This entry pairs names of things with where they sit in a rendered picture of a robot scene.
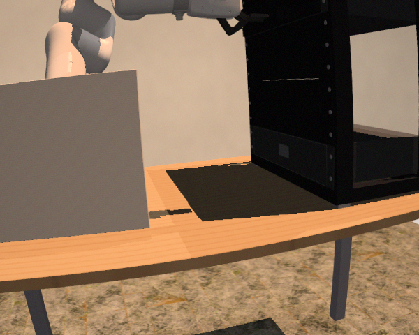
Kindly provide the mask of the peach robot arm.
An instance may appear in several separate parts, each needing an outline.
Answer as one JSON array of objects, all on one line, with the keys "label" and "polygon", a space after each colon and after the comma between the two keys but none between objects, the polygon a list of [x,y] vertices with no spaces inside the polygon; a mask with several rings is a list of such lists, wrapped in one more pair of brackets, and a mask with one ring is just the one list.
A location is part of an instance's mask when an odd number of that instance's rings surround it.
[{"label": "peach robot arm", "polygon": [[[117,16],[130,21],[167,13],[183,20],[189,7],[189,0],[111,2]],[[115,25],[114,15],[94,0],[62,0],[59,23],[51,27],[45,39],[45,79],[102,73],[112,54]]]}]

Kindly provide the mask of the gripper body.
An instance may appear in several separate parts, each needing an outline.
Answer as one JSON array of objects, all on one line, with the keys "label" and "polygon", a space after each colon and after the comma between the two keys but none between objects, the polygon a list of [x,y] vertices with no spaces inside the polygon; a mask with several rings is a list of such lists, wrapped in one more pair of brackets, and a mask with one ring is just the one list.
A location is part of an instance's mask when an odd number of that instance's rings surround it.
[{"label": "gripper body", "polygon": [[189,0],[187,15],[206,19],[237,17],[241,12],[241,0]]}]

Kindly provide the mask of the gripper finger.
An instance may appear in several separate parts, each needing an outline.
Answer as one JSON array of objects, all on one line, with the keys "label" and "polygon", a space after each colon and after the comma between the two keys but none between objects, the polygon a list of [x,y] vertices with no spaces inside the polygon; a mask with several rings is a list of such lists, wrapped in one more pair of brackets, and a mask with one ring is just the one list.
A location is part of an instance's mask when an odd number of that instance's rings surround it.
[{"label": "gripper finger", "polygon": [[222,26],[223,30],[226,32],[228,36],[233,35],[240,29],[242,29],[247,22],[263,22],[264,19],[268,18],[268,14],[257,14],[257,13],[251,13],[249,15],[246,15],[241,11],[241,13],[238,15],[238,17],[234,17],[239,22],[234,26],[231,27],[226,20],[226,18],[217,18],[220,25]]}]

